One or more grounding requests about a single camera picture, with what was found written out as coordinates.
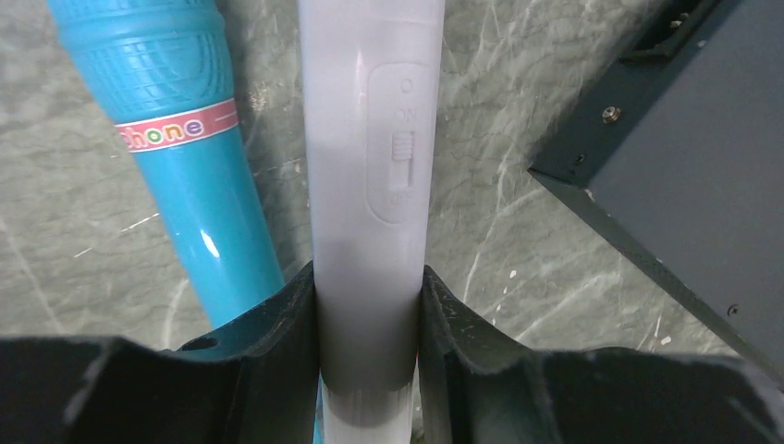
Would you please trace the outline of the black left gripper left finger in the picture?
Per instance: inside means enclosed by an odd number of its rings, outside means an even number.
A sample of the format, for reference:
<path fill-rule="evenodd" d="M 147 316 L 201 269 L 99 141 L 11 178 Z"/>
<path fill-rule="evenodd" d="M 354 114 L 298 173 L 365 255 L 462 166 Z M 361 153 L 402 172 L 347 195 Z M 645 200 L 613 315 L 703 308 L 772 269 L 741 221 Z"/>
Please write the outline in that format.
<path fill-rule="evenodd" d="M 312 267 L 179 349 L 119 336 L 1 340 L 5 443 L 309 443 L 319 350 Z"/>

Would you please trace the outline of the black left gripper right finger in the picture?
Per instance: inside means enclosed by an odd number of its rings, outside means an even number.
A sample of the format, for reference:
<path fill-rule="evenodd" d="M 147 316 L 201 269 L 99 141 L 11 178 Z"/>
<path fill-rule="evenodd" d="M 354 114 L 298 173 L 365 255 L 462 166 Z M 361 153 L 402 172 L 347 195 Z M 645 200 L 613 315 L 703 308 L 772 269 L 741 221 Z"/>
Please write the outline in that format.
<path fill-rule="evenodd" d="M 734 357 L 620 347 L 532 350 L 431 268 L 419 378 L 429 443 L 779 443 L 783 398 Z"/>

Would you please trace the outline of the blue toy microphone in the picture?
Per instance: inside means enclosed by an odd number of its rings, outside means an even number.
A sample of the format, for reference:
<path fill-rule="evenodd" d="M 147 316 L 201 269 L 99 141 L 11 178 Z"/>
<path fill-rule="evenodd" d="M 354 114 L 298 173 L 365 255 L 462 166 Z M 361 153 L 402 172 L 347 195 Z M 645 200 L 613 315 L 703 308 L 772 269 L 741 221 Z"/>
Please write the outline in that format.
<path fill-rule="evenodd" d="M 212 1 L 52 1 L 58 39 L 127 145 L 210 324 L 284 285 Z"/>

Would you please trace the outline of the white microphone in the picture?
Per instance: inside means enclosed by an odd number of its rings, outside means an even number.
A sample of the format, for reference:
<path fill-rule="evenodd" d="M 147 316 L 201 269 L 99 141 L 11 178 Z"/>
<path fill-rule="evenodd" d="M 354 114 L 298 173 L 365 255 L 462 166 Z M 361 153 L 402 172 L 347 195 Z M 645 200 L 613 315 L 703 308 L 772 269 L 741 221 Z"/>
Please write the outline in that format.
<path fill-rule="evenodd" d="M 445 5 L 298 8 L 324 440 L 406 443 Z"/>

